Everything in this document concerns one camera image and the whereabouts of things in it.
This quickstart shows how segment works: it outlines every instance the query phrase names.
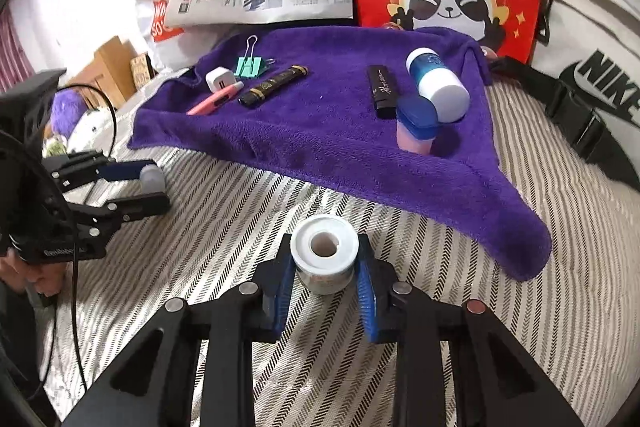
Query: human hand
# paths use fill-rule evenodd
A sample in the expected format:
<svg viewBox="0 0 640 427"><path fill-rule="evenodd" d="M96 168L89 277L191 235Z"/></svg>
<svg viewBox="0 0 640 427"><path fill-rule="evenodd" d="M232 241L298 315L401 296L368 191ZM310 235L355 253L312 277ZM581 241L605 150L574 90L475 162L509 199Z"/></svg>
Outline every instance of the human hand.
<svg viewBox="0 0 640 427"><path fill-rule="evenodd" d="M65 271L66 263L31 266L20 259L13 248L7 251L6 257L0 257L0 279L18 293L24 292L30 282L38 293L47 297L56 295L62 290Z"/></svg>

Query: bed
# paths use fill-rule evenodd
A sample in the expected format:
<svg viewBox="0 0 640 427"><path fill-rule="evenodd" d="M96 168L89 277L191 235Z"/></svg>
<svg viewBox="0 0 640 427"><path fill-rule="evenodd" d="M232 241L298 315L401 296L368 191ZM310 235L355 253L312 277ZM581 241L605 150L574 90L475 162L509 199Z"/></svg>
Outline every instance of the bed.
<svg viewBox="0 0 640 427"><path fill-rule="evenodd" d="M548 226L552 255L543 272L518 283L476 241L424 216L372 203L199 152L126 147L136 108L156 78L118 112L119 160L153 158L165 172L172 209L130 223L104 260L82 263L78 328L82 365L94 381L170 297L216 298L275 256L282 235L322 212L369 235L377 257L434 299L485 301L532 354L588 427L604 426L640 378L640 194L611 182L570 149L542 106L514 82L487 89L500 168ZM94 147L107 147L110 128ZM132 194L99 183L89 200ZM84 191L71 195L74 201ZM70 334L70 277L60 298L46 392L63 419L82 395ZM52 315L39 320L44 373ZM192 425L199 425L201 353ZM395 349L367 344L353 287L310 294L299 281L276 345L254 346L258 426L386 426L393 403ZM455 425L447 345L442 346L447 423Z"/></svg>

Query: metal screw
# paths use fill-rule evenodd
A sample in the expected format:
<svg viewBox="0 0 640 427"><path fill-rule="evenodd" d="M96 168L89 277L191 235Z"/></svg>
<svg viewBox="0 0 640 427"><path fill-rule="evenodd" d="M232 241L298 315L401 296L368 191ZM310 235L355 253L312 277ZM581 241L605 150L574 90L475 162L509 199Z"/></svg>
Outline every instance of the metal screw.
<svg viewBox="0 0 640 427"><path fill-rule="evenodd" d="M164 303L164 309L170 313L179 312L182 308L184 308L184 301L177 297L173 297Z"/></svg>
<svg viewBox="0 0 640 427"><path fill-rule="evenodd" d="M255 282L243 282L239 288L242 295L253 295L258 291L258 285Z"/></svg>
<svg viewBox="0 0 640 427"><path fill-rule="evenodd" d="M474 315L482 315L486 311L486 305L478 299L471 299L466 303L466 309Z"/></svg>
<svg viewBox="0 0 640 427"><path fill-rule="evenodd" d="M391 286L394 292L398 295L409 295L411 293L412 286L408 282L394 282L394 285Z"/></svg>

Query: black cable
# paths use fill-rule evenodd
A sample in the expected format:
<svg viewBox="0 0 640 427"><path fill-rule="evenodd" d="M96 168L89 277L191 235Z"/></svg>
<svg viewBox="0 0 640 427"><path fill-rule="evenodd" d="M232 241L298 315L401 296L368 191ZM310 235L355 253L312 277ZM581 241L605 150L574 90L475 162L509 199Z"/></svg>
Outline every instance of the black cable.
<svg viewBox="0 0 640 427"><path fill-rule="evenodd" d="M36 160L25 148L25 146L11 136L9 133L0 130L0 137L2 137L3 145L0 145L0 148L5 150L6 152L13 153L18 159L20 159L23 163L25 163L28 168L31 169L31 172L36 174L37 177L43 181L44 185L49 189L52 197L56 200L56 203L60 207L60 210L65 216L65 220L68 223L68 226L71 228L71 235L73 236L74 242L74 256L73 256L73 269L72 269L72 302L71 302L71 326L73 330L74 336L74 347L76 348L76 359L78 361L78 369L80 371L80 378L82 380L82 386L86 391L86 380L84 379L84 370L82 370L82 360L80 356L80 347L78 342L78 325L76 324L76 289L74 288L78 284L78 244L80 243L80 238L78 236L78 224L76 222L76 218L74 214L71 212L71 208L69 208L69 204L66 202L62 192L58 189L56 182L53 181L49 173L45 170L42 163Z"/></svg>
<svg viewBox="0 0 640 427"><path fill-rule="evenodd" d="M66 86L59 87L56 92L61 92L67 89L73 89L74 87L84 87L84 89L95 91L107 103L107 106L109 107L109 111L111 113L111 121L113 121L113 134L111 137L111 147L109 147L109 153L107 155L107 157L111 157L111 155L113 154L113 148L116 145L116 133L118 130L118 122L116 121L116 110L113 108L113 104L111 103L111 100L109 100L109 97L101 89L98 89L95 86L91 86L90 84L66 84Z"/></svg>
<svg viewBox="0 0 640 427"><path fill-rule="evenodd" d="M49 360L47 361L47 370L44 373L44 377L42 381L37 386L36 390L33 394L27 398L27 401L31 401L38 396L38 393L44 389L44 384L47 382L47 378L49 378L49 372L51 371L51 360L53 359L53 348L56 341L56 330L58 327L58 301L55 301L53 304L53 331L51 331L51 346L49 347Z"/></svg>

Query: purple cloth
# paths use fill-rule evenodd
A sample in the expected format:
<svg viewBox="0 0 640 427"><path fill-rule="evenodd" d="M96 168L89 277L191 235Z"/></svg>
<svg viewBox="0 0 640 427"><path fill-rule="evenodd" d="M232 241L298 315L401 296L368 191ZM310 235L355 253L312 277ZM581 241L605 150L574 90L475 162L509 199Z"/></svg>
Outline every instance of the purple cloth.
<svg viewBox="0 0 640 427"><path fill-rule="evenodd" d="M76 90L57 92L51 105L51 130L69 139L87 109L85 101Z"/></svg>
<svg viewBox="0 0 640 427"><path fill-rule="evenodd" d="M484 94L490 76L473 39L444 28L265 31L255 55L276 60L270 73L300 64L308 77L254 109L232 100L210 115L187 116L210 94L205 74L217 66L234 70L246 37L230 38L202 57L194 73L163 84L138 110L129 146L198 150L418 212L477 239L515 279L542 270L549 233L498 169ZM471 95L465 118L444 127L431 156L398 149L396 121L376 118L366 75L367 66L384 64L401 94L417 92L404 62L419 47L434 49Z"/></svg>

